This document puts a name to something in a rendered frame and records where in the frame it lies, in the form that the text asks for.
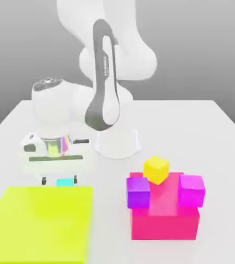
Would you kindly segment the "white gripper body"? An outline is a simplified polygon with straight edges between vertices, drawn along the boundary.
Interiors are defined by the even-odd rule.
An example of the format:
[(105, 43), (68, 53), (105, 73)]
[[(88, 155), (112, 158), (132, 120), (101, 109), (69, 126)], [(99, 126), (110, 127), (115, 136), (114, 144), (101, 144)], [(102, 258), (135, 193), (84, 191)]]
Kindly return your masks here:
[(87, 155), (48, 157), (23, 154), (23, 172), (34, 175), (78, 174), (86, 169)]

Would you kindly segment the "small cyan cube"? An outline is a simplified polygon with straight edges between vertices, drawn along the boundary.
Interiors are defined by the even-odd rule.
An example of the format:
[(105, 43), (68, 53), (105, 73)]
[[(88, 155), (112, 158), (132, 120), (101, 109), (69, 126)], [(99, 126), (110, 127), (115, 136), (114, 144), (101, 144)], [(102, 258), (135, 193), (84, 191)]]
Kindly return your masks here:
[(73, 178), (58, 178), (56, 180), (56, 186), (74, 186)]

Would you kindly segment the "small purple cube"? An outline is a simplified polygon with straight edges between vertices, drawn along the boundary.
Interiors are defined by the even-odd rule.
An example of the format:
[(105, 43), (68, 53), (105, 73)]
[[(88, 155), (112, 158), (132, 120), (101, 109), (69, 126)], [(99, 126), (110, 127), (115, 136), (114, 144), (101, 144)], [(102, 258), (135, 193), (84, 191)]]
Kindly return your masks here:
[(128, 209), (148, 209), (150, 205), (150, 186), (146, 177), (126, 179)]

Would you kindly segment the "small yellow cube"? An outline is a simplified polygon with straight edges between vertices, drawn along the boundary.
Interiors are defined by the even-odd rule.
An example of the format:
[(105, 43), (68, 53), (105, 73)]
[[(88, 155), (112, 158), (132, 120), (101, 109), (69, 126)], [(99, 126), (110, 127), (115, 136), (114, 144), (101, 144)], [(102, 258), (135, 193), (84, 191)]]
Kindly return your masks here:
[(169, 161), (153, 156), (144, 163), (143, 177), (149, 182), (160, 185), (169, 175)]

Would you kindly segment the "small magenta cube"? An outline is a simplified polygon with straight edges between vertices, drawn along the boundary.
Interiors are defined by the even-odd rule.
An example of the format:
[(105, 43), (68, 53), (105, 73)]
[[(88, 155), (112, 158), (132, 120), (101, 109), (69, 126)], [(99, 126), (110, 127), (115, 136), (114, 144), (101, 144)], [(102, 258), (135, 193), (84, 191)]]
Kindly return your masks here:
[(199, 175), (179, 174), (178, 204), (182, 207), (202, 208), (206, 188)]

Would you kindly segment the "large yellow-green box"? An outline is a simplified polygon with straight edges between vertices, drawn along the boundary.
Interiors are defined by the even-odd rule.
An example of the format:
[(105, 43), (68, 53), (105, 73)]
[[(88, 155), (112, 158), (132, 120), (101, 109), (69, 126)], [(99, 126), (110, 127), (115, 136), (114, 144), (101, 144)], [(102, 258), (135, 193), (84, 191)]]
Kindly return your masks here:
[(0, 264), (88, 264), (92, 187), (8, 187)]

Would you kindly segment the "large pink box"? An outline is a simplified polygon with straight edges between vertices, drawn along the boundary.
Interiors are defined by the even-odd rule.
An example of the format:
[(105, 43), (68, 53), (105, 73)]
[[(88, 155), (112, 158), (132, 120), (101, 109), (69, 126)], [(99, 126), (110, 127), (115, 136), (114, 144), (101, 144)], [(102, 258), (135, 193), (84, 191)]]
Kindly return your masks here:
[(195, 240), (200, 214), (197, 208), (178, 205), (179, 172), (169, 173), (160, 185), (150, 187), (150, 206), (132, 209), (132, 240)]

